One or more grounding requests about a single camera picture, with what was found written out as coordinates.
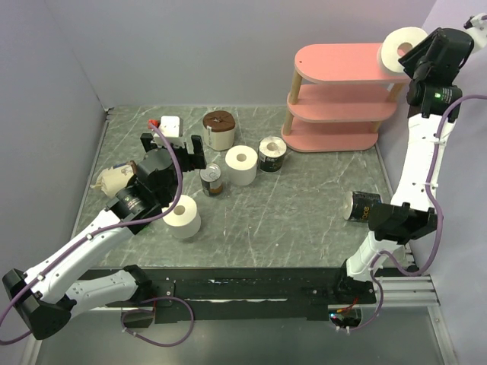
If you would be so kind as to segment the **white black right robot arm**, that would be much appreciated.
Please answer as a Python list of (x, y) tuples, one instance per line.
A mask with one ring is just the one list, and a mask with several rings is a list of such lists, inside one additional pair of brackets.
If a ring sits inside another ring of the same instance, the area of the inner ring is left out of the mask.
[(368, 235), (340, 268), (333, 296), (341, 303), (368, 290), (377, 266), (400, 246), (441, 232), (443, 214), (435, 198), (438, 176), (463, 96), (454, 80), (476, 48), (474, 33), (473, 28), (439, 27), (399, 59), (410, 79), (403, 171), (390, 203), (372, 206)]

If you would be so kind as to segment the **black paper roll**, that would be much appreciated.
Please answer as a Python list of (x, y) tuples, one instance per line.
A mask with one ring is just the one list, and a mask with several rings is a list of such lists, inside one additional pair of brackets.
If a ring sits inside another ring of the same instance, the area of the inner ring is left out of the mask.
[(276, 173), (280, 171), (284, 163), (287, 144), (280, 138), (268, 136), (259, 143), (258, 167), (265, 173)]
[(372, 207), (381, 203), (380, 194), (348, 191), (345, 194), (342, 216), (346, 221), (367, 223)]

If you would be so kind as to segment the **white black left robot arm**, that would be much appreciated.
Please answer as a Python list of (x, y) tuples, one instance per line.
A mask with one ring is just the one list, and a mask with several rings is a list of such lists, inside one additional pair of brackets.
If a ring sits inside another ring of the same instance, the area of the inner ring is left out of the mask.
[(34, 267), (12, 269), (2, 282), (15, 309), (37, 340), (53, 336), (77, 315), (111, 303), (141, 306), (154, 296), (150, 278), (137, 265), (81, 283), (80, 277), (119, 243), (169, 215), (180, 200), (183, 173), (206, 166), (202, 139), (192, 135), (193, 152), (163, 137), (141, 136), (146, 150), (126, 187), (75, 238)]

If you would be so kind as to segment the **white paper towel roll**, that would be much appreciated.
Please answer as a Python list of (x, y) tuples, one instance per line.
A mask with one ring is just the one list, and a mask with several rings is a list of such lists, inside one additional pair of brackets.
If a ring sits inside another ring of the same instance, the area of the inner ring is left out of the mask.
[(427, 37), (420, 27), (402, 27), (390, 33), (377, 51), (377, 63), (390, 75), (404, 75), (399, 59)]
[(181, 195), (176, 207), (163, 217), (169, 233), (177, 239), (195, 236), (201, 227), (201, 217), (196, 202), (188, 195)]
[(228, 177), (231, 183), (248, 186), (256, 178), (258, 154), (246, 145), (232, 147), (225, 156)]

